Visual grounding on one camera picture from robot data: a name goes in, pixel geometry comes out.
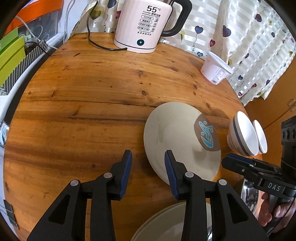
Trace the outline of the person's right hand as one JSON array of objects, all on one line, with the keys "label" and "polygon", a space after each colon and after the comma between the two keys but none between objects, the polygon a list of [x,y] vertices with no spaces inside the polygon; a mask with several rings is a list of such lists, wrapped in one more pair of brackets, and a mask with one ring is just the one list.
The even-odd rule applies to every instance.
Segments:
[{"label": "person's right hand", "polygon": [[274,228],[273,233],[279,232],[281,229],[285,228],[290,222],[292,216],[295,213],[295,201],[285,203],[276,208],[275,213],[271,214],[269,212],[269,201],[268,194],[262,194],[262,204],[261,209],[258,216],[258,222],[261,226],[266,226],[269,222],[271,222],[273,217],[282,218],[281,222]]}]

